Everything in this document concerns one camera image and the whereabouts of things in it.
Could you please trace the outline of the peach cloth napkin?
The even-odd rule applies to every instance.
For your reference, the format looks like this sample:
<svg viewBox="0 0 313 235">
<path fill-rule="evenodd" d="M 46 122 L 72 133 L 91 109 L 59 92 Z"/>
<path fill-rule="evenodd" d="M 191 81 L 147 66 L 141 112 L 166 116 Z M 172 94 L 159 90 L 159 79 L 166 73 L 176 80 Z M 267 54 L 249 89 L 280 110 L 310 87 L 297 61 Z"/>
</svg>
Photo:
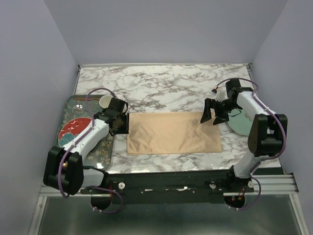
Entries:
<svg viewBox="0 0 313 235">
<path fill-rule="evenodd" d="M 130 114 L 129 155 L 222 152 L 217 125 L 200 123 L 201 112 Z"/>
</svg>

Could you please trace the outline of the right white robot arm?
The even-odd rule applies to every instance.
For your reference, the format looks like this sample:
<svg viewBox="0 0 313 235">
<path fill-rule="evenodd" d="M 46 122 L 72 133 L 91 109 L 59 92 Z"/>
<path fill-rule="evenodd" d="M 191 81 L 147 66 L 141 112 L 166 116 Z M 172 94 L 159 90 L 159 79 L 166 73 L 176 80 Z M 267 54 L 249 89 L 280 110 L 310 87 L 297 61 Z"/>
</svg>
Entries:
<svg viewBox="0 0 313 235">
<path fill-rule="evenodd" d="M 215 98 L 206 98 L 200 123 L 214 120 L 218 125 L 229 121 L 232 110 L 244 110 L 252 119 L 247 145 L 242 159 L 227 172 L 225 187 L 235 192 L 247 183 L 255 170 L 264 162 L 279 158 L 287 143 L 288 118 L 277 114 L 256 95 L 256 90 L 241 85 L 241 78 L 224 80 L 226 94 L 216 86 L 212 91 Z"/>
</svg>

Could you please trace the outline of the floral teal serving tray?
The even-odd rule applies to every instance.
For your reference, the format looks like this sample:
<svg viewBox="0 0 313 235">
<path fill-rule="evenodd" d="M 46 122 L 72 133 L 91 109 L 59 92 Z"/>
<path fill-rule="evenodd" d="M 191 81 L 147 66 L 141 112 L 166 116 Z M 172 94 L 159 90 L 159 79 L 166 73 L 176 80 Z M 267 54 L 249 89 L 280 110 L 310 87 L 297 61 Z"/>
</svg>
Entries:
<svg viewBox="0 0 313 235">
<path fill-rule="evenodd" d="M 60 147 L 58 144 L 58 135 L 61 128 L 70 120 L 74 118 L 90 118 L 90 114 L 86 107 L 85 101 L 77 101 L 74 100 L 74 97 L 86 97 L 85 95 L 73 95 L 67 99 L 64 105 L 64 109 L 61 115 L 61 119 L 59 122 L 59 127 L 57 131 L 57 135 L 54 141 L 54 145 L 56 147 Z M 76 104 L 81 104 L 84 106 L 84 111 L 77 111 L 75 109 Z M 93 166 L 98 169 L 106 170 L 111 164 L 112 160 L 112 150 L 113 150 L 114 137 L 111 135 L 106 135 L 102 138 L 97 145 L 87 154 L 87 156 L 83 160 L 84 166 Z"/>
</svg>

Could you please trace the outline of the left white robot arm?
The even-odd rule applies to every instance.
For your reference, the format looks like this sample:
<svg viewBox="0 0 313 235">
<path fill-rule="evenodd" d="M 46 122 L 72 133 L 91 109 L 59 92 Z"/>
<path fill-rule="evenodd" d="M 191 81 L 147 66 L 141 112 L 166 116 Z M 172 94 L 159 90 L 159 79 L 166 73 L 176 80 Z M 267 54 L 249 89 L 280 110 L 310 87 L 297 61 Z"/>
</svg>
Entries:
<svg viewBox="0 0 313 235">
<path fill-rule="evenodd" d="M 77 137 L 62 147 L 52 147 L 47 155 L 43 183 L 58 189 L 64 197 L 89 187 L 104 193 L 109 186 L 107 172 L 83 165 L 83 160 L 106 136 L 129 133 L 127 110 L 126 101 L 112 97 L 108 107 L 93 114 Z"/>
</svg>

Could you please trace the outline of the silver metal spoon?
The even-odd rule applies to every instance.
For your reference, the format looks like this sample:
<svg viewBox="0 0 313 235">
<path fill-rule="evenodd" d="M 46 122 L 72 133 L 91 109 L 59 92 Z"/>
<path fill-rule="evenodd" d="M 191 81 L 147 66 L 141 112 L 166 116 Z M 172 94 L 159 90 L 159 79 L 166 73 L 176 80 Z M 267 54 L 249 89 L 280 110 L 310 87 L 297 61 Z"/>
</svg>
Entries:
<svg viewBox="0 0 313 235">
<path fill-rule="evenodd" d="M 85 110 L 84 106 L 81 105 L 81 104 L 76 104 L 76 105 L 75 105 L 75 109 L 76 109 L 77 111 L 81 111 L 81 112 Z"/>
</svg>

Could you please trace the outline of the mint green floral plate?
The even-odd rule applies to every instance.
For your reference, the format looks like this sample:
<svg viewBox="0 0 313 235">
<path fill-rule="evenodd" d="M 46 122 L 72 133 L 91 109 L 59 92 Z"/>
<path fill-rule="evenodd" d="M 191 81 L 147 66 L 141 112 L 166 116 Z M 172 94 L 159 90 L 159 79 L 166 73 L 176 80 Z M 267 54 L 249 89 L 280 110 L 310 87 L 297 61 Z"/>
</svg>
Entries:
<svg viewBox="0 0 313 235">
<path fill-rule="evenodd" d="M 234 109 L 228 113 L 228 126 L 237 134 L 248 136 L 252 127 L 252 121 L 245 110 Z"/>
</svg>

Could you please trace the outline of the red and teal plate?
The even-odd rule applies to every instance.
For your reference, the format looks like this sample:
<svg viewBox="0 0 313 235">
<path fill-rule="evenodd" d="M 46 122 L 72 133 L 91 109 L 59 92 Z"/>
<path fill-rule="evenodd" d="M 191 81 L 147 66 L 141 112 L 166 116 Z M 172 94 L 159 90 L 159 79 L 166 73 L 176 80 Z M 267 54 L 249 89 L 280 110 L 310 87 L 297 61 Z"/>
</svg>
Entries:
<svg viewBox="0 0 313 235">
<path fill-rule="evenodd" d="M 72 141 L 86 127 L 89 126 L 91 119 L 88 117 L 78 117 L 68 121 L 60 130 L 58 144 L 60 147 Z"/>
</svg>

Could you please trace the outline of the grey-green ceramic mug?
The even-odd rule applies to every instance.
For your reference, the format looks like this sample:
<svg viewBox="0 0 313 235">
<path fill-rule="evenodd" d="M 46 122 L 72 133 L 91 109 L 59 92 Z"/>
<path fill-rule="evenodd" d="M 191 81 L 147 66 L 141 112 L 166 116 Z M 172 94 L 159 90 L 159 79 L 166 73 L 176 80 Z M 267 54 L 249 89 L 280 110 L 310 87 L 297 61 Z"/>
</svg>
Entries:
<svg viewBox="0 0 313 235">
<path fill-rule="evenodd" d="M 99 105 L 101 108 L 108 108 L 113 96 L 112 95 L 104 95 L 99 99 Z"/>
</svg>

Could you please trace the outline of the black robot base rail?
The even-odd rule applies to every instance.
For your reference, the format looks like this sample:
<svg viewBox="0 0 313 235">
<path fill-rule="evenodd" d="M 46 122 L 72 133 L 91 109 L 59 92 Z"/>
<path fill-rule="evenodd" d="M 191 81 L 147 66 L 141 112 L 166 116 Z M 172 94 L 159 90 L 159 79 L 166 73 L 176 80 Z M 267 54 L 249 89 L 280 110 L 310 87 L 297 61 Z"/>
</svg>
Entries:
<svg viewBox="0 0 313 235">
<path fill-rule="evenodd" d="M 109 174 L 103 187 L 124 204 L 222 204 L 254 191 L 251 178 L 236 178 L 231 170 Z"/>
</svg>

